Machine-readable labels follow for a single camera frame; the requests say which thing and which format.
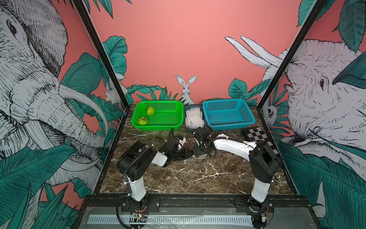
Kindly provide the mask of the white foam net sleeve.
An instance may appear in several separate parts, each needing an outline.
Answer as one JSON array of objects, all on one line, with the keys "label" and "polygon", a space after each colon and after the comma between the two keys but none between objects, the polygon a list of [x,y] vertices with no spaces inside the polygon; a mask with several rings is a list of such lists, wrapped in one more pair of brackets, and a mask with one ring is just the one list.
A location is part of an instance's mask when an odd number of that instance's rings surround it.
[{"label": "white foam net sleeve", "polygon": [[202,160],[202,159],[205,159],[206,157],[207,157],[207,154],[203,154],[203,155],[198,156],[196,159]]}]

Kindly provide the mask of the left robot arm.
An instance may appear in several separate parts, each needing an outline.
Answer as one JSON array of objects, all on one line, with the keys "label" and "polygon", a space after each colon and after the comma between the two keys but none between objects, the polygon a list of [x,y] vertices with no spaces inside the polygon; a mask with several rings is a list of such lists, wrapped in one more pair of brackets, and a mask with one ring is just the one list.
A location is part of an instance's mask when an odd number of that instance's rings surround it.
[{"label": "left robot arm", "polygon": [[129,197],[142,202],[147,195],[144,174],[151,164],[165,168],[173,161],[183,161],[193,156],[193,151],[184,145],[185,140],[175,137],[174,129],[169,131],[165,143],[158,149],[142,141],[136,141],[116,162],[124,178]]}]

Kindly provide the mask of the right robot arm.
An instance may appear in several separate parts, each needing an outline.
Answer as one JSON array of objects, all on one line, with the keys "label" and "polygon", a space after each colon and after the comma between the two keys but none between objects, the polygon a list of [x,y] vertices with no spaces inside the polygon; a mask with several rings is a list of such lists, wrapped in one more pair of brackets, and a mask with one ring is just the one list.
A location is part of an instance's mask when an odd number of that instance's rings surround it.
[{"label": "right robot arm", "polygon": [[266,141],[247,142],[218,131],[209,133],[201,127],[193,132],[193,137],[197,142],[193,150],[195,156],[222,150],[249,161],[254,175],[254,186],[247,204],[255,213],[269,210],[268,194],[280,168],[280,159]]}]

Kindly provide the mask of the grey bin of foam nets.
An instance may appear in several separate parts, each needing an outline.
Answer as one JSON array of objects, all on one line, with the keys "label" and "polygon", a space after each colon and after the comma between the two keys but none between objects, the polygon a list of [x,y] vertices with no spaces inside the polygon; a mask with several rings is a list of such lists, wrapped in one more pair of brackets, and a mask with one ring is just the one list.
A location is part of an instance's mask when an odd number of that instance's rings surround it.
[{"label": "grey bin of foam nets", "polygon": [[188,105],[184,109],[184,123],[188,132],[206,126],[205,115],[201,105]]}]

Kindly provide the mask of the custard apple green lower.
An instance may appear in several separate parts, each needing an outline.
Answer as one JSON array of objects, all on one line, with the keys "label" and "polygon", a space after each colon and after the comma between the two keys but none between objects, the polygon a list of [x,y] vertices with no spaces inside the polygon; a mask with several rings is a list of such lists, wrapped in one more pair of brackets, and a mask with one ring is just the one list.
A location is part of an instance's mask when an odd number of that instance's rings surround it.
[{"label": "custard apple green lower", "polygon": [[146,126],[148,124],[148,119],[144,116],[138,118],[138,125]]}]

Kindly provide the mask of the custard apple green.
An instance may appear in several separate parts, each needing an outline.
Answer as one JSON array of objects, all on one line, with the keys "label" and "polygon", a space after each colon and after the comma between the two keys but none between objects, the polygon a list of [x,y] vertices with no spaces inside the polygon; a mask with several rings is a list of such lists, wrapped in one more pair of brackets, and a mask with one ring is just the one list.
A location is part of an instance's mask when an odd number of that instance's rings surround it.
[{"label": "custard apple green", "polygon": [[146,126],[148,124],[148,119],[144,116],[138,118],[138,125]]},{"label": "custard apple green", "polygon": [[154,108],[154,107],[152,107],[152,106],[147,107],[147,109],[146,109],[146,114],[147,114],[148,116],[152,116],[152,115],[154,115],[154,114],[155,114],[155,108]]}]

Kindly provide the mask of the custard apple green upper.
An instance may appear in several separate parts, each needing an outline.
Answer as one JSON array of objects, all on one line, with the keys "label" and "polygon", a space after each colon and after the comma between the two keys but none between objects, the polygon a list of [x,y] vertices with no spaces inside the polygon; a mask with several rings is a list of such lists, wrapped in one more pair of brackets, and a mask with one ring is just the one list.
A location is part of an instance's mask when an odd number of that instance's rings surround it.
[{"label": "custard apple green upper", "polygon": [[146,109],[146,114],[147,114],[148,116],[152,116],[152,115],[154,115],[154,114],[155,114],[155,108],[154,108],[154,107],[152,107],[152,106],[147,107],[147,109]]}]

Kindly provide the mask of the teal plastic basket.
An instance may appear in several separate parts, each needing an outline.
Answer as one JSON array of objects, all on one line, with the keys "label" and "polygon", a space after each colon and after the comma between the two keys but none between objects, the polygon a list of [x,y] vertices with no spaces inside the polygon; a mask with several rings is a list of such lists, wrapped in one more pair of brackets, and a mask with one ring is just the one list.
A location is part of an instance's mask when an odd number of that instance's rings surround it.
[{"label": "teal plastic basket", "polygon": [[207,100],[202,105],[207,124],[214,131],[242,129],[255,123],[244,99]]}]

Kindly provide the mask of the green plastic basket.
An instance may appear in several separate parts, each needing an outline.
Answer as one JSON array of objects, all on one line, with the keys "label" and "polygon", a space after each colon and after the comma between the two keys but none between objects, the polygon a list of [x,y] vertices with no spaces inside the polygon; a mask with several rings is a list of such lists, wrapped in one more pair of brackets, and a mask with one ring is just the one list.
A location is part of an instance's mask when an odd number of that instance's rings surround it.
[{"label": "green plastic basket", "polygon": [[[148,116],[147,107],[155,108],[155,114]],[[138,125],[138,118],[144,116],[148,119],[146,126]],[[175,100],[148,100],[142,101],[135,106],[131,123],[135,128],[142,131],[178,130],[184,122],[184,106]]]}]

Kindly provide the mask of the checkerboard calibration board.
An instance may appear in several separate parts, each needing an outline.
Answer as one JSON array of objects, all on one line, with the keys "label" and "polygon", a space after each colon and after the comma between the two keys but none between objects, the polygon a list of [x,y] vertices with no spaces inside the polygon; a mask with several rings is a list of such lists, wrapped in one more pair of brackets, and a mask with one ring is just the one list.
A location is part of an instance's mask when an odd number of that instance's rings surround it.
[{"label": "checkerboard calibration board", "polygon": [[273,152],[280,156],[276,146],[270,141],[269,137],[267,136],[266,132],[262,130],[260,127],[255,127],[251,129],[243,129],[242,134],[244,135],[245,139],[250,142],[258,142],[264,141],[269,144]]}]

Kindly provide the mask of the black front frame rail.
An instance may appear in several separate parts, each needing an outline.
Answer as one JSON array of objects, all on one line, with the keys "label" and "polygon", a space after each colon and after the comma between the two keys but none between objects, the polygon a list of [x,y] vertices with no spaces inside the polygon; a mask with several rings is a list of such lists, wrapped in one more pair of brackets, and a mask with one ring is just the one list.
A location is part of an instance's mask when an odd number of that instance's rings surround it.
[{"label": "black front frame rail", "polygon": [[81,211],[88,207],[115,208],[126,212],[162,212],[163,208],[234,208],[239,213],[272,213],[279,208],[309,208],[306,197],[297,195],[269,195],[263,204],[249,200],[248,194],[162,194],[150,193],[141,201],[133,200],[125,193],[88,195]]}]

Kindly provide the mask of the black frame post right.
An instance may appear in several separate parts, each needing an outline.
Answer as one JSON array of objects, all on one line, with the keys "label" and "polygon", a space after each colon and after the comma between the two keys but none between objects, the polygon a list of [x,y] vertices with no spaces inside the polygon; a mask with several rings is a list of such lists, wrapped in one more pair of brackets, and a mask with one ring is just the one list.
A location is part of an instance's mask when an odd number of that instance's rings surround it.
[{"label": "black frame post right", "polygon": [[257,110],[261,110],[263,108],[263,106],[265,105],[267,99],[271,95],[274,88],[277,86],[281,77],[284,75],[286,68],[288,67],[292,58],[298,51],[302,41],[307,36],[308,32],[310,31],[311,27],[313,26],[314,22],[316,21],[318,15],[320,14],[323,7],[325,6],[326,2],[327,2],[326,0],[314,1],[310,11],[308,12],[308,14],[305,18],[304,23],[301,26],[301,29],[298,31],[295,39],[293,40],[284,60],[282,61],[281,65],[279,66],[278,70],[276,71],[273,79],[271,80],[263,98],[257,105],[257,107],[256,107]]}]

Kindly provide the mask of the black frame post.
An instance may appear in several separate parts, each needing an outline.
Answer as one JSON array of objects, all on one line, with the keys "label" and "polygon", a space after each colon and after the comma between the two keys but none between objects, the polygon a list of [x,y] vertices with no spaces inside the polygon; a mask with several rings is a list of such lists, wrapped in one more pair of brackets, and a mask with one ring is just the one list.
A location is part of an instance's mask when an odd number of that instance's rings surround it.
[{"label": "black frame post", "polygon": [[298,51],[302,41],[307,36],[308,32],[310,31],[311,27],[313,26],[314,22],[316,21],[318,15],[320,14],[323,7],[325,6],[326,2],[327,2],[326,0],[314,1],[310,11],[308,12],[308,14],[305,18],[304,23],[301,26],[301,29],[298,31],[295,39],[293,40],[284,60],[282,61],[281,65],[279,66],[278,70],[276,71],[273,79],[271,80],[263,98],[257,105],[257,107],[256,107],[257,110],[261,110],[263,108],[263,106],[265,105],[267,99],[271,95],[274,88],[277,86],[281,77],[284,75],[286,68],[288,67],[292,58]]},{"label": "black frame post", "polygon": [[99,57],[102,60],[102,63],[104,65],[104,67],[106,68],[106,71],[110,77],[110,79],[112,80],[112,83],[119,95],[119,98],[121,99],[122,104],[124,105],[124,107],[129,110],[130,105],[124,95],[124,92],[121,89],[121,84],[120,82],[117,80],[115,71],[113,69],[113,66],[111,64],[111,61],[105,51],[105,48],[103,46],[103,43],[100,40],[100,37],[96,31],[95,26],[93,25],[93,22],[89,16],[89,13],[85,7],[85,3],[84,1],[80,1],[80,0],[73,0],[72,1],[73,4],[75,5],[75,8],[89,34],[89,37],[94,45],[94,47],[97,50],[97,53],[99,55]]}]

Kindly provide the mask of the black frame post left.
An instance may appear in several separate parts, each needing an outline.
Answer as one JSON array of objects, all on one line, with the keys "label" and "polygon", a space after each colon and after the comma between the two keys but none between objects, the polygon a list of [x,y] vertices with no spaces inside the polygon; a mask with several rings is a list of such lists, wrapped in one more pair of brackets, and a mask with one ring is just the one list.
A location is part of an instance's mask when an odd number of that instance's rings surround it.
[{"label": "black frame post left", "polygon": [[100,37],[96,31],[95,26],[93,25],[93,22],[89,16],[89,13],[85,7],[85,3],[84,1],[80,1],[80,0],[73,0],[72,1],[73,4],[75,5],[75,8],[89,34],[89,37],[94,45],[94,47],[97,50],[97,53],[99,55],[99,57],[102,60],[102,63],[104,65],[104,67],[106,68],[106,71],[110,77],[110,79],[112,80],[112,83],[119,95],[119,98],[121,99],[122,104],[124,105],[124,107],[129,110],[130,105],[124,95],[124,92],[121,89],[121,84],[120,82],[117,80],[115,71],[113,69],[113,66],[111,64],[111,61],[105,51],[105,48],[103,46],[103,43],[100,40]]}]

